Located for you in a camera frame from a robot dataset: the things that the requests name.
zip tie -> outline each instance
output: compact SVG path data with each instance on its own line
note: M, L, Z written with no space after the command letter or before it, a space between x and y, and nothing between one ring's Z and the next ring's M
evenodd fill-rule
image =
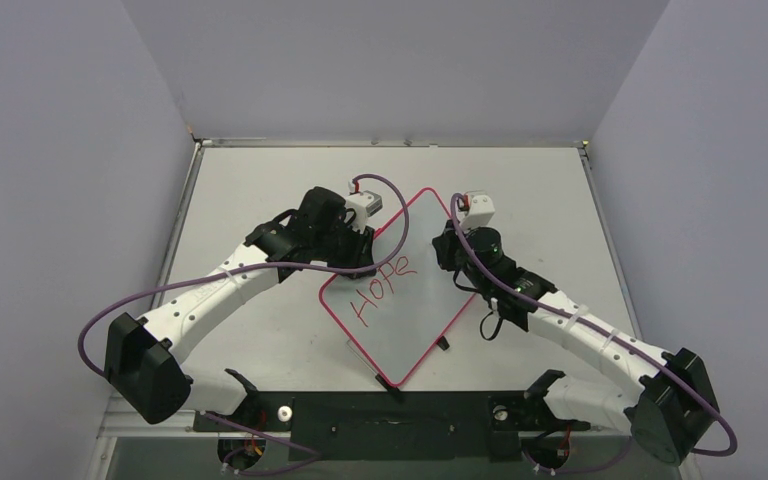
M246 296L243 294L243 282L241 282L241 281L240 281L240 280L238 280L236 277L234 277L233 275L231 275L231 272L230 272L228 269L226 269L225 267L223 267L223 266L221 266L221 265L220 265L220 266L219 266L219 267L217 267L217 268L219 268L219 270L222 270L222 273L224 273L226 277L228 277L228 278L229 278L229 279L230 279L232 282L234 282L234 285L236 285L236 286L237 286L237 288L236 288L236 290L237 290L237 293L239 293L239 294L240 294L240 298L243 300L243 303L246 303L247 299L246 299ZM245 279L245 278L247 278L246 274L244 274L244 273L243 273L243 274L240 274L240 275L241 275L241 276L242 276L244 279Z
M566 325L564 325L564 338L561 340L561 346L564 347L564 350L569 350L567 347L567 339L570 336L570 330L572 330L573 325L575 325L575 322L578 321L579 318L581 318L584 315L587 315L590 312L590 309L587 307L587 305L580 305L578 307L578 310L575 311L575 313L572 314L572 316L569 318L569 321Z
M618 333L620 333L620 331L617 328L611 330L611 334L608 335L608 338L605 339L605 343L602 344L602 348L599 349L600 357L602 356L602 352L604 352L605 349L608 348L608 345L610 345L611 342L614 341L614 337L616 337Z

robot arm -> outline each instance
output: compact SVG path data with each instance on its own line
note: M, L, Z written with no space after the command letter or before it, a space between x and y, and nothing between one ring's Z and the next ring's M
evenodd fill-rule
M255 387L233 370L198 371L186 359L229 315L295 270L230 271L286 261L371 266L374 231L366 222L381 207L381 197L372 192L343 197L321 187L308 191L298 209L259 225L211 272L225 278L196 286L137 320L127 313L116 318L108 330L105 377L150 424L182 408L233 413Z
M460 225L466 232L466 241L482 266L507 285L507 290L539 300L548 309L538 308L492 282L463 248L451 220L433 241L440 267L464 273L502 320L560 345L613 384L585 382L550 370L529 388L529 401L547 407L558 420L586 421L630 433L656 458L680 464L713 418L658 368L633 355L616 340L632 344L655 359L718 410L702 360L686 349L673 355L629 336L589 314L586 306L571 300L553 283L517 266L502 250L499 232L487 227L495 210L484 192L467 193L460 210L464 214ZM572 315L567 318L557 312ZM579 321L585 315L587 325ZM597 329L609 333L602 335Z

red writing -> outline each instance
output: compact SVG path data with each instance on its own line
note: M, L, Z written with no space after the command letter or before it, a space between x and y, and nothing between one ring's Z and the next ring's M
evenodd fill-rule
M393 287L393 281L391 278L403 277L405 275L417 273L416 270L409 270L409 266L410 260L408 260L408 257L402 255L396 259L395 266L393 266L392 263L387 262L384 265L378 267L378 273L381 274L381 279L379 280L377 278L378 275L376 275L376 278L373 278L369 282L369 285L367 285L369 296L365 295L364 292L362 292L360 289L355 289L355 292L361 299L363 299L363 301L358 300L360 307L357 307L355 302L349 302L349 304L352 306L352 310L354 310L355 315L358 317L358 320L360 320L360 323L362 323L364 327L369 327L369 325L366 323L366 320L363 319L363 309L366 308L367 305L372 305L373 308L378 308L378 304L369 297L371 296L375 300L383 300L388 290L391 295L395 295L396 290Z

red whiteboard frame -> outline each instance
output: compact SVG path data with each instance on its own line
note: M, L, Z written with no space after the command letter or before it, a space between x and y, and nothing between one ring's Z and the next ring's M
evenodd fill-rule
M407 204L408 207L410 207L411 204L413 204L413 202L416 201L416 199L419 198L425 192L431 192L432 194L434 194L434 197L437 198L437 201L440 203L440 208L443 209L443 211L446 213L446 217L448 218L449 217L449 209L446 208L446 205L443 203L443 200L440 198L440 195L437 194L437 191L434 190L431 187L425 187L425 188L421 189L420 191L418 191L416 193L416 195L411 197L411 199L408 200L405 203ZM392 225L392 223L395 222L396 219L399 218L400 215L402 215L403 211L404 211L404 209L400 208L399 211L396 212L396 214L393 215L393 217L390 220L388 220L387 223L384 224L384 226L382 226L381 228L379 228L379 229L377 229L375 231L375 235L373 236L373 238L378 238L378 235L380 235L382 232L384 232L384 230L386 230L390 225ZM333 282L335 278L337 278L336 274L332 275L331 278L329 278L328 280L325 281L325 283L322 284L322 287L319 289L319 303L322 304L322 306L325 308L325 310L328 312L328 314L331 315L331 318L333 318L334 321L337 322L337 325L340 326L340 328L343 330L343 332L346 334L346 336L348 336L349 339L352 341L352 343L355 344L355 346L358 348L358 350L360 350L360 352L363 354L363 356L369 361L369 363L381 375L381 377L384 379L384 381L387 382L387 384L392 386L392 387L401 387L402 385L405 384L405 382L408 381L408 379L416 371L417 367L419 367L419 364L421 364L422 361L425 360L425 357L427 357L428 354L431 352L431 349L433 349L437 345L437 342L440 340L440 337L442 337L443 335L446 334L447 331L449 331L449 328L451 328L451 326L455 323L455 320L457 320L461 316L463 311L466 310L466 307L468 307L469 304L472 303L472 300L475 298L475 294L473 294L472 296L469 297L469 299L467 299L467 301L460 308L460 310L458 310L458 313L455 314L454 318L452 318L452 320L448 324L446 324L446 326L443 328L443 331L440 332L440 335L438 335L437 338L435 338L434 341L431 342L431 345L428 346L428 349L425 350L425 353L422 354L422 356L419 358L419 360L416 362L416 364L410 369L410 371L407 373L407 375L405 375L405 378L401 379L399 382L393 382L392 380L390 380L387 377L387 375L384 374L384 372L381 371L381 368L378 366L378 364L375 363L375 360L373 360L372 357L369 356L369 354L366 352L366 350L363 349L363 347L360 345L360 343L358 343L357 339L355 339L355 337L352 336L351 333L349 333L349 330L345 327L345 325L343 325L343 322L340 321L340 319L337 317L337 314L335 314L334 311L331 310L331 307L329 307L328 304L325 303L325 298L324 298L325 289L328 288L328 285L330 285L331 282Z

cable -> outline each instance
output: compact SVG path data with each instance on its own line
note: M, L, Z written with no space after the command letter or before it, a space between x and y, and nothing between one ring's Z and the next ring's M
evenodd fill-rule
M260 411L260 422L257 424L257 428L255 430L263 430L263 427L266 426L266 410ZM257 444L254 441L254 436L252 436L249 439L249 446L251 446L252 450L258 452L258 455L263 455L263 452L260 451L259 448L257 448Z
M458 283L458 275L460 275L460 274L461 274L460 270L455 270L455 274L452 275L452 283L455 284L455 288L457 288L458 290L462 290L464 292L469 292L469 293L479 293L479 294L481 293L476 288L465 287L465 286L459 284Z
M562 423L560 423L557 426L555 426L555 428L552 428L550 430L546 430L545 432L541 433L540 435L537 435L534 438L529 438L529 439L524 440L524 441L526 443L529 443L529 444L536 444L537 442L539 442L540 440L543 440L544 438L548 437L549 435L551 435L553 433L556 433L556 432L560 432L561 429L564 428L564 426L567 426L567 427L571 428L572 424L574 424L574 423L575 423L575 420L563 421Z
M499 321L496 322L496 328L493 329L493 333L490 334L489 337L484 335L484 321L487 320L490 315L493 315L493 310L490 310L490 312L487 315L484 315L484 318L481 319L481 323L478 325L478 333L481 334L481 338L484 340L487 340L488 342L492 342L496 339L496 337L499 336L499 330L502 329L502 317L499 317Z
M387 262L395 258L396 255L399 253L399 250L401 250L402 246L404 246L405 240L407 240L408 238L408 227L409 227L410 219L408 216L407 202L405 201L405 197L402 196L402 192L400 192L399 189L396 188L393 182L391 182L390 180L387 180L386 178L380 175L376 175L374 173L364 173L353 178L352 182L357 184L358 180L361 180L364 178L378 180L379 182L387 185L391 190L393 190L393 193L396 194L396 197L399 199L399 203L402 205L402 209L400 210L400 212L404 212L405 228L404 230L402 230L402 237L399 239L399 243L396 245L396 248L394 248L389 255L384 257L383 260L377 263L374 263L372 265L369 265L366 267L360 267L360 268L335 268L335 267L326 267L323 265L311 265L307 263L296 263L296 262L267 262L267 263L258 263L254 265L246 265L243 267L234 268L234 269L228 270L227 273L230 275L239 275L241 273L248 273L255 270L262 270L265 268L292 268L296 270L315 270L318 272L336 273L338 275L352 275L352 274L364 273L364 272L376 270L378 269L378 267L386 264ZM131 296L125 297L122 300L119 300L118 302L108 306L101 312L97 313L96 316L90 319L90 321L87 322L86 325L84 325L84 328L81 329L81 333L78 335L78 355L80 355L81 360L90 370L92 370L96 375L104 377L104 372L101 370L101 368L96 366L92 362L92 360L90 360L89 356L87 355L86 347L84 345L84 342L86 341L86 338L87 338L87 333L89 333L90 329L96 323L98 323L102 318L106 317L108 314L110 314L114 310L123 307L124 305L127 305L135 300L148 297L149 295L154 295L156 293L166 292L169 290L175 290L178 288L192 287L194 285L201 285L204 283L215 282L216 280L222 280L225 278L228 278L225 272L217 273L216 275L210 275L203 278L185 280L182 282L170 283L168 285L162 285L159 287L151 288L143 292L135 293Z
M461 245L463 246L464 250L466 251L467 255L469 256L470 260L475 264L475 266L478 268L478 270L481 271L481 273L484 274L485 277L487 277L488 280L493 282L497 287L501 288L505 292L513 295L514 297L530 303L532 305L535 305L539 308L542 308L548 312L554 313L555 315L558 315L560 317L564 318L570 318L572 317L572 313L568 313L564 310L543 304L538 302L537 300L534 300L531 297L527 297L513 288L506 285L504 282L496 278L495 275L493 275L490 270L487 269L487 267L484 266L483 263L481 263L481 260L478 258L478 255L475 254L475 252L472 250L472 247L469 245L469 242L466 240L466 236L464 235L463 228L461 228L460 221L458 221L457 216L457 206L458 201L463 200L463 195L460 193L456 193L452 195L452 200L449 204L450 213L449 216L452 220L452 225L455 228L455 234L458 236L458 240L460 240ZM734 429L729 425L729 423L726 421L725 418L723 418L722 415L720 415L720 412L717 411L714 407L711 406L710 403L705 401L704 398L702 398L701 395L696 393L696 390L693 390L693 388L688 385L684 380L678 377L675 373L671 372L667 367L661 365L658 363L655 359L647 355L643 350L640 350L639 348L635 347L634 345L626 342L625 340L618 338L616 336L611 337L611 333L605 330L604 328L600 327L599 325L596 325L595 323L591 322L590 320L581 317L578 319L578 323L581 323L587 327L590 327L590 329L596 331L600 335L602 335L605 338L611 338L613 342L618 344L619 346L625 348L629 352L633 353L634 355L640 356L646 363L652 365L653 367L657 368L659 372L663 373L667 378L672 380L676 385L678 385L682 390L684 390L690 397L699 404L699 406L702 407L703 410L705 410L705 413L711 416L714 420L717 421L720 425L722 425L723 430L725 430L726 435L728 435L729 438L729 446L725 450L706 450L701 448L694 448L691 450L691 452L696 453L698 455L707 455L710 457L727 457L729 455L734 454L734 452L737 451L737 435L734 433Z
M227 420L225 418L222 418L222 417L220 417L218 415L215 415L213 413L210 413L210 412L205 412L204 414L202 414L202 416L204 418L209 419L209 420L213 420L216 423L221 423L222 425L225 425L225 426L237 429L237 430L239 430L241 432L246 432L246 433L249 433L251 435L257 435L258 437L263 438L264 440L271 440L271 441L273 441L275 443L284 445L285 447L294 448L296 450L299 450L299 451L302 451L302 452L305 452L305 453L309 453L309 454L312 455L310 458L308 458L306 460L303 460L303 461L301 461L299 463L294 463L292 465L287 465L287 466L284 466L284 467L276 468L274 470L267 470L267 471L264 471L264 472L247 472L245 470L239 471L238 472L239 475L242 475L244 477L270 477L272 475L280 475L282 473L287 473L287 472L292 472L293 470L298 470L299 468L302 468L305 465L309 465L309 464L319 460L320 458L322 458L322 453L320 453L320 452L318 452L318 451L316 451L316 450L314 450L312 448L305 447L304 445L299 445L298 443L293 443L292 441L287 440L286 438L274 437L272 435L269 435L268 433L259 432L259 431L255 430L253 428L249 428L249 427L240 425L238 423L234 423L234 422L232 422L230 420ZM243 446L243 447L240 447L240 448L232 450L227 455L225 455L225 458L222 459L222 463L223 464L229 464L229 462L231 461L232 458L234 458L235 455L237 455L238 453L241 453L246 448L247 447Z
M351 220L349 220L349 213L352 214L352 219ZM346 209L346 224L351 225L352 222L354 222L355 220L357 220L357 212L355 211L354 208L347 208Z
M607 470L614 465L620 463L626 455L628 455L628 452L631 451L631 444L632 444L631 437L628 437L628 440L626 440L625 445L623 445L622 450L620 450L620 453L618 453L614 458L608 460L607 462L603 463L602 465L596 465L595 467L582 467L582 468L570 468L570 469L563 469L563 470L555 470L553 468L546 468L539 463L535 462L533 458L531 458L531 455L528 454L528 452L524 451L522 452L523 455L525 455L525 458L528 459L529 462L531 462L532 465L535 466L535 471L541 471L544 473L549 473L552 476L554 475L577 475L581 473L596 473L601 472L602 470Z
M561 444L558 445L558 449L559 450L564 448L564 445L568 445L570 443L569 439L570 439L571 435L572 435L572 424L569 424L569 425L567 425L567 433L566 433L566 435L564 435L564 441L562 441ZM569 445L567 447L567 451L569 451L571 448L572 448L572 445Z

